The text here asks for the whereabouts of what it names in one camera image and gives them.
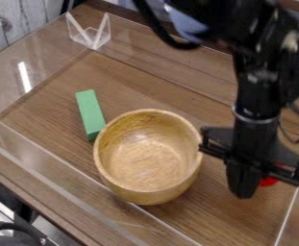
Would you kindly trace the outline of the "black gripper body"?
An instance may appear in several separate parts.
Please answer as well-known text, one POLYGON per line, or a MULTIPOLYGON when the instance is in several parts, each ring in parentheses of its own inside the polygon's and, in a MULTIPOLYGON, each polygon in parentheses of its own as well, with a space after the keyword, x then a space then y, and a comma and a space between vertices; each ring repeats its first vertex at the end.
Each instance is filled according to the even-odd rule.
POLYGON ((234 128, 204 127, 200 129, 199 150, 222 159, 253 165, 263 175, 269 173, 279 181, 299 185, 299 155, 281 142, 275 127, 235 126, 234 128))

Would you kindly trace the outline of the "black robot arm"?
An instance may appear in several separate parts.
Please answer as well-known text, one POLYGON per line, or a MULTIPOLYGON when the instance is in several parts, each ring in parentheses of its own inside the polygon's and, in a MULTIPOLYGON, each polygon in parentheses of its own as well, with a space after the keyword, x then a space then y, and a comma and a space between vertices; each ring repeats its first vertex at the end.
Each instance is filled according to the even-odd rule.
POLYGON ((160 40, 180 50, 222 43, 238 80, 234 126, 204 127, 199 151, 222 159, 230 191, 250 198, 269 178, 299 185, 299 155, 281 142, 282 111, 299 115, 299 21, 277 0, 160 0, 183 40, 148 0, 132 0, 160 40))

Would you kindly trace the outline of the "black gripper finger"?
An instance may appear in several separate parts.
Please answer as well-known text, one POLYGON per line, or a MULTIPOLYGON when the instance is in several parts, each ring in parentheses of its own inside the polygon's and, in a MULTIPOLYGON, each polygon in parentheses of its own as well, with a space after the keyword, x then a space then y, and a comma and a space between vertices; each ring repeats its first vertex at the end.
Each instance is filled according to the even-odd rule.
POLYGON ((261 170, 253 165, 229 160, 226 162, 226 176, 233 194, 239 199, 251 198, 262 179, 261 170))

